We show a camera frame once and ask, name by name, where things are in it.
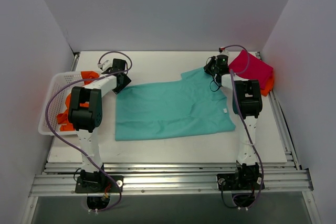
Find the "teal fabric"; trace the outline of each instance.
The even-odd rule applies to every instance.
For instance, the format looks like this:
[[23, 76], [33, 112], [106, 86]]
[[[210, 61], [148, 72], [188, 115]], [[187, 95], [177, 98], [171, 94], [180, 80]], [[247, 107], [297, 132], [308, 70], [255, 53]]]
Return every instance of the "teal fabric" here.
[[117, 95], [115, 139], [150, 140], [233, 131], [226, 97], [203, 68], [182, 80], [130, 86]]

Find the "pink cloth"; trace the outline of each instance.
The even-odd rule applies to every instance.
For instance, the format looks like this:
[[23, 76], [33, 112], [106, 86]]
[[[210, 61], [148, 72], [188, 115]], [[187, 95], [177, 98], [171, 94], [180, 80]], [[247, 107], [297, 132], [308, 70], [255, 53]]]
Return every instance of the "pink cloth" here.
[[[267, 80], [272, 76], [273, 67], [267, 65], [261, 60], [257, 59], [253, 55], [249, 54], [250, 63], [247, 70], [244, 73], [238, 74], [239, 77], [249, 80], [258, 80], [260, 88], [264, 89]], [[242, 72], [247, 64], [246, 51], [242, 50], [238, 57], [231, 62], [229, 69], [233, 69], [234, 72]]]

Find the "white wall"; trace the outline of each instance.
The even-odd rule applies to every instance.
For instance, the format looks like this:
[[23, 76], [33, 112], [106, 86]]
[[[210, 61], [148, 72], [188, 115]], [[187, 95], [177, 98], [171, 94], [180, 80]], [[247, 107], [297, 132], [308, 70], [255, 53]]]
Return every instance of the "white wall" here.
[[336, 219], [335, 18], [335, 0], [289, 0], [263, 49], [323, 223]]
[[73, 55], [44, 0], [0, 3], [0, 222], [19, 223], [50, 146], [37, 132], [45, 93]]
[[288, 0], [45, 0], [81, 50], [261, 50]]

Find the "white table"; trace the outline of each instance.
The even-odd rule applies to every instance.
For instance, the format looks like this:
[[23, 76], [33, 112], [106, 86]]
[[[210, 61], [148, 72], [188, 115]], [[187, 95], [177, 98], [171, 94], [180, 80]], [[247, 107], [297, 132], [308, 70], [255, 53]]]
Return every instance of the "white table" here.
[[[98, 70], [97, 62], [104, 52], [85, 51], [80, 54], [76, 71]], [[132, 58], [129, 72], [130, 85], [180, 80], [180, 74], [203, 67], [208, 57], [217, 52], [125, 52]], [[229, 62], [237, 52], [230, 53]], [[106, 59], [123, 58], [110, 54]], [[229, 113], [234, 124], [241, 123], [232, 112], [232, 92], [222, 88], [228, 97]], [[118, 141], [114, 139], [116, 95], [108, 93], [103, 98], [103, 121], [99, 127], [100, 155], [105, 163], [234, 163], [238, 153], [237, 131], [211, 135], [177, 137], [164, 140]], [[261, 159], [264, 163], [285, 163], [286, 156], [268, 97], [262, 97], [263, 110], [258, 119], [256, 133]], [[66, 140], [79, 146], [78, 138], [65, 136]], [[55, 138], [49, 162], [81, 162], [75, 149]]]

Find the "white laundry basket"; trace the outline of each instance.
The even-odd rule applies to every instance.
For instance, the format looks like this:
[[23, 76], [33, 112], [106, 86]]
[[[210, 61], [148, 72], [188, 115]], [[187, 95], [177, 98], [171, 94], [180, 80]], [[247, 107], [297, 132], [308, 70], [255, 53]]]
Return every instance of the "white laundry basket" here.
[[[48, 101], [50, 100], [50, 98], [58, 91], [60, 90], [63, 86], [77, 81], [77, 80], [81, 80], [82, 76], [80, 71], [74, 71], [74, 72], [64, 72], [64, 73], [59, 73], [57, 75], [55, 75], [53, 77], [53, 79], [51, 80], [50, 86], [49, 86], [49, 90], [46, 96], [46, 100], [44, 103], [44, 107], [43, 107], [43, 111], [41, 114], [41, 118], [40, 118], [40, 122], [38, 124], [38, 132], [42, 135], [53, 135], [53, 133], [50, 131], [47, 122], [46, 122], [46, 118], [45, 118], [45, 110], [46, 110], [46, 106]], [[75, 85], [72, 85], [68, 88], [66, 88], [64, 91], [60, 92], [55, 99], [52, 101], [52, 103], [50, 104], [49, 107], [49, 113], [48, 113], [48, 117], [49, 117], [49, 121], [50, 124], [52, 126], [52, 128], [57, 132], [57, 134], [59, 135], [74, 135], [76, 134], [76, 131], [59, 131], [60, 126], [57, 123], [57, 119], [56, 116], [59, 113], [63, 113], [66, 110], [66, 105], [65, 105], [65, 100], [68, 96], [68, 94], [71, 93], [71, 89], [72, 87], [75, 86], [83, 86], [84, 83], [83, 82], [79, 82], [76, 83]]]

